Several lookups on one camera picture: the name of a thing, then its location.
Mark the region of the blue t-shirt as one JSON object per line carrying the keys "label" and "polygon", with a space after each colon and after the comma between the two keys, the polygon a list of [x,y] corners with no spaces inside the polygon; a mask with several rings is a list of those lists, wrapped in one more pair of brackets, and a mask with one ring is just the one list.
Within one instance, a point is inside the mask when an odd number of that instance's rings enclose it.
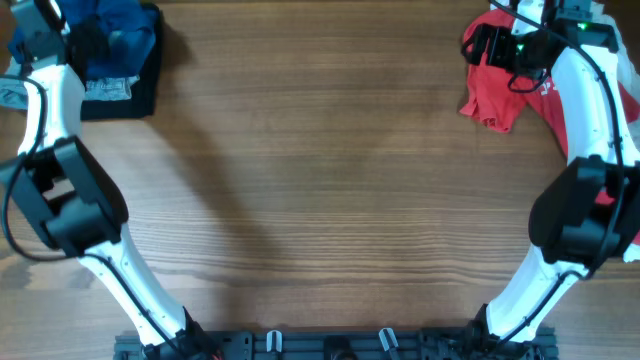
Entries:
{"label": "blue t-shirt", "polygon": [[134,0],[14,1],[10,12],[16,30],[8,44],[21,65],[41,69],[66,65],[66,36],[72,25],[98,17],[110,54],[89,62],[87,79],[124,78],[138,74],[155,44],[154,21]]}

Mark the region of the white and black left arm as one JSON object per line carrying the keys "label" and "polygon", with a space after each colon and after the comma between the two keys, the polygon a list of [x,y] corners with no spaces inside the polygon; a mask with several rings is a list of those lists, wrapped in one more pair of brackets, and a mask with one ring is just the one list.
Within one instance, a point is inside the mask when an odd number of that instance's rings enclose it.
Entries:
{"label": "white and black left arm", "polygon": [[124,197],[80,139],[86,66],[106,47],[91,22],[70,26],[54,1],[12,1],[23,32],[27,123],[2,163],[1,228],[37,263],[75,259],[134,323],[145,359],[219,359],[221,350],[159,283],[135,247]]}

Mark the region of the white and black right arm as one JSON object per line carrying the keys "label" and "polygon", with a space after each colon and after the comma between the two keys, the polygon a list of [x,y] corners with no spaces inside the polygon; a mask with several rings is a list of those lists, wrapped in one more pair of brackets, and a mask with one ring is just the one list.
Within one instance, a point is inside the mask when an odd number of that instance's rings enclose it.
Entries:
{"label": "white and black right arm", "polygon": [[639,257],[639,152],[618,87],[614,28],[595,21],[588,1],[512,1],[502,9],[513,25],[478,26],[462,54],[516,79],[554,82],[567,165],[531,209],[531,244],[517,272],[452,341],[468,358],[522,358],[574,284],[612,257]]}

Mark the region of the white garment under red shirt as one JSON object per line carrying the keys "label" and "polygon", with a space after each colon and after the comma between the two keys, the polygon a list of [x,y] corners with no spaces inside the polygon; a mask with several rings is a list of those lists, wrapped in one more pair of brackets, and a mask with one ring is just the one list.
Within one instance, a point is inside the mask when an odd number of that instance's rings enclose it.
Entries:
{"label": "white garment under red shirt", "polygon": [[513,1],[510,30],[494,32],[489,64],[541,81],[563,111],[567,167],[529,217],[530,262],[595,267],[631,258],[639,231],[639,148],[622,94],[639,97],[639,68],[611,16],[590,1]]}

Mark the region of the red printed t-shirt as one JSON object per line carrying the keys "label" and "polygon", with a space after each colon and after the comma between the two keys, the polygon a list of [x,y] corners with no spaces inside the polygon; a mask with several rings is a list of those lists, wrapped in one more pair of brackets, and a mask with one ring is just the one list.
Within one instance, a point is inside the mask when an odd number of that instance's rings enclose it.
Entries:
{"label": "red printed t-shirt", "polygon": [[[627,49],[618,52],[619,91],[630,129],[639,134],[639,75],[630,62]],[[566,127],[560,95],[551,78],[536,91],[523,94],[508,89],[511,74],[503,69],[481,64],[468,67],[469,98],[460,113],[500,133],[511,131],[522,110],[529,106],[540,115],[553,132],[563,153],[568,152]]]}

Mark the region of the folded black garment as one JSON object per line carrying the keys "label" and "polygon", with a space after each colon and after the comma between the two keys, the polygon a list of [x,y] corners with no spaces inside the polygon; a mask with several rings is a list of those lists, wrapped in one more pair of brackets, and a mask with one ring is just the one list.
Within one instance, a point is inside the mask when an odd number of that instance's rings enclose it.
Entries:
{"label": "folded black garment", "polygon": [[131,98],[117,101],[85,100],[81,107],[82,121],[141,119],[154,114],[162,65],[164,16],[153,3],[143,3],[142,9],[154,21],[156,40],[139,72],[139,80],[130,86]]}

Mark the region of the folded light blue jeans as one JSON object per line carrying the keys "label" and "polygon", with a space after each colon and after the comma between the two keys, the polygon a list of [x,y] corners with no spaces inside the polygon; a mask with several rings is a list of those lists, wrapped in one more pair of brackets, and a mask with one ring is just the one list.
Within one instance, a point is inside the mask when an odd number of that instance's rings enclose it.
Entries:
{"label": "folded light blue jeans", "polygon": [[[132,87],[140,78],[138,76],[124,78],[103,78],[89,80],[84,86],[72,70],[66,65],[50,65],[41,69],[33,69],[30,78],[43,82],[44,87],[52,92],[48,102],[58,103],[64,114],[79,112],[83,101],[118,101],[132,98]],[[19,110],[27,110],[30,100],[30,84],[17,80],[1,78],[1,106]]]}

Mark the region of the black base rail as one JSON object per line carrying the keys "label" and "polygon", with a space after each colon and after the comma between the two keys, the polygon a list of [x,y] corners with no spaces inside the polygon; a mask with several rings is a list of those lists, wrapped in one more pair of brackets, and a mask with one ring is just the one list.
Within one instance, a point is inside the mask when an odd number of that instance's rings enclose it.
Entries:
{"label": "black base rail", "polygon": [[525,359],[559,360],[557,339],[552,328],[542,327],[520,353],[509,344],[492,353],[463,352],[460,328],[423,328],[396,331],[385,328],[359,332],[253,333],[249,331],[211,331],[209,336],[222,350],[224,359],[232,360],[313,360],[327,359],[331,345],[348,344],[359,359]]}

